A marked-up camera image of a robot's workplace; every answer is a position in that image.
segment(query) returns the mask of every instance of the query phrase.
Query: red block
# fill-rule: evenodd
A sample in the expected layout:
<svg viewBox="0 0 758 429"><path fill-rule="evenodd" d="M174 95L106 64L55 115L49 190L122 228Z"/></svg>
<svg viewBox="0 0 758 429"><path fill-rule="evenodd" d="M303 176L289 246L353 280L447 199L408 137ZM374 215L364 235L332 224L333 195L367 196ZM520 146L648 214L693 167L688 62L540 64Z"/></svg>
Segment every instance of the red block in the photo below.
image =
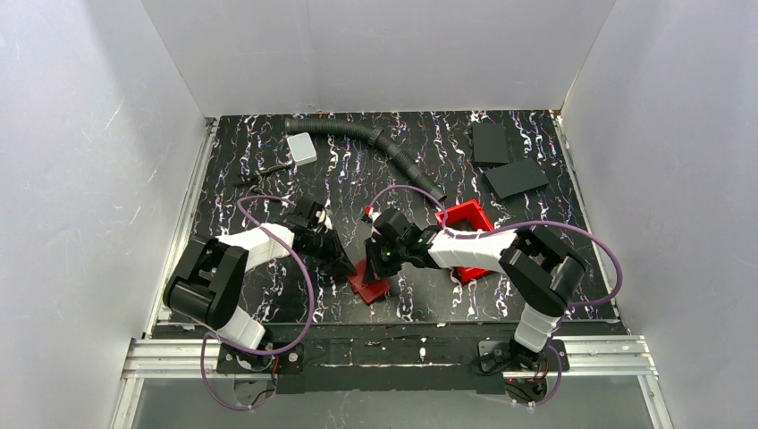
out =
<svg viewBox="0 0 758 429"><path fill-rule="evenodd" d="M437 218L437 224L442 225L442 212L435 213L434 217ZM445 224L451 227L454 223L459 222L470 223L474 231L492 231L494 229L493 224L487 219L487 215L484 214L484 210L475 199L470 199L465 203L448 208L448 219ZM455 272L462 282L478 279L483 275L491 273L491 271L481 268L466 268L463 266L457 266Z"/></svg>
<svg viewBox="0 0 758 429"><path fill-rule="evenodd" d="M387 293L387 290L392 287L392 285L385 279L377 280L376 282L363 283L363 273L366 271L365 259L361 259L361 261L356 264L356 271L358 273L355 275L348 276L348 281L350 282L350 287L353 289L353 293L357 293L366 305L376 301L376 299Z"/></svg>

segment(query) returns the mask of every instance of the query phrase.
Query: floor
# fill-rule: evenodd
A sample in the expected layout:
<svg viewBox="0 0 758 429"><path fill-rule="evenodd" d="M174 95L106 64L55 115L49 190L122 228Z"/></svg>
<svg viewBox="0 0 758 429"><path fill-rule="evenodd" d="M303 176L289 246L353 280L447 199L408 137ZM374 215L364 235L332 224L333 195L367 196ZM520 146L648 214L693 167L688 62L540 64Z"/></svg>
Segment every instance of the floor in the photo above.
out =
<svg viewBox="0 0 758 429"><path fill-rule="evenodd" d="M235 206L247 190L235 188L238 174L287 161L283 140L285 115L224 116L208 162L206 178L194 219L194 233L219 235L245 231L249 224ZM495 226L531 219L553 220L585 228L577 193L561 153L551 114L547 111L414 112L330 114L392 132L402 148L418 154L417 163L448 194L447 206L476 198ZM543 168L550 185L506 201L497 201L482 181L482 169L472 166L466 128L472 121L502 123L512 160L531 157ZM318 159L292 171L278 172L264 184L264 193L321 199L332 213L352 261L363 257L363 239L369 227L359 221L361 210L379 190L407 183L387 158L365 143L345 138L314 138ZM396 206L424 227L433 223L432 209L420 196L389 195L384 206ZM258 219L282 214L279 204L259 203ZM573 234L562 238L591 265L575 299L597 299L607 294L596 254L590 242ZM367 306L346 282L314 274L318 323L366 324L397 322L457 322L518 320L524 300L507 277L499 274L461 284L449 271L422 270L407 265L391 279L387 296ZM261 321L302 322L307 313L305 282L294 263L284 259L248 274L240 303ZM574 319L614 319L611 305L582 308Z"/></svg>

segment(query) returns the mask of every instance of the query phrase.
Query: red container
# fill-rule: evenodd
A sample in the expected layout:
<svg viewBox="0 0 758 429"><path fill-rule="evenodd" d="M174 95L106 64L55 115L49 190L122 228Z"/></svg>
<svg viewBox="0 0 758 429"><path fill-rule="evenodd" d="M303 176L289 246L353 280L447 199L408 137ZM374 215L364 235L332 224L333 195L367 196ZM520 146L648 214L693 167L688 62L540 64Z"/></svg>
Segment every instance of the red container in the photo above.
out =
<svg viewBox="0 0 758 429"><path fill-rule="evenodd" d="M435 213L434 217L437 218L437 224L442 225L442 212ZM493 224L487 219L487 215L484 214L484 210L475 199L470 199L465 203L448 208L447 226L452 227L453 224L460 222L470 223L474 231L492 231L494 229ZM483 275L491 273L491 271L481 268L467 268L463 266L457 266L455 272L462 282L478 279Z"/></svg>

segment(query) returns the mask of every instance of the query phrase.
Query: white wall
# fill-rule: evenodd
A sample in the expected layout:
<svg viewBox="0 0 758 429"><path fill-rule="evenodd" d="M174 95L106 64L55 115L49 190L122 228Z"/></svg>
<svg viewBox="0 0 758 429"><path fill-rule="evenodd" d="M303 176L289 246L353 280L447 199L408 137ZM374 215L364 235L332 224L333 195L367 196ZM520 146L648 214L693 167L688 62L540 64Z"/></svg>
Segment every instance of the white wall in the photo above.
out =
<svg viewBox="0 0 758 429"><path fill-rule="evenodd" d="M755 427L758 4L619 0L565 107L674 425Z"/></svg>
<svg viewBox="0 0 758 429"><path fill-rule="evenodd" d="M0 427L107 427L204 120L139 0L0 6Z"/></svg>
<svg viewBox="0 0 758 429"><path fill-rule="evenodd" d="M207 116L560 108L614 0L143 0Z"/></svg>

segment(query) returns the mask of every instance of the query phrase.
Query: flexible hose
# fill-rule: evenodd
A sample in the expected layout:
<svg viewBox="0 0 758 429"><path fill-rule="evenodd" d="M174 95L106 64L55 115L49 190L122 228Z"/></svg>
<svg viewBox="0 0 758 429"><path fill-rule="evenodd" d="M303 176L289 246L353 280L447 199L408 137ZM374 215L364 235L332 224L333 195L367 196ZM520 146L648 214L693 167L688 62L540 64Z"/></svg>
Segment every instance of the flexible hose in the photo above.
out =
<svg viewBox="0 0 758 429"><path fill-rule="evenodd" d="M408 152L402 150L395 142L382 132L381 128L369 127L360 123L338 119L284 119L284 132L297 134L332 134L361 139L381 149L392 160L395 166L408 177L411 183L428 192L437 201L447 197L429 176L413 161Z"/></svg>

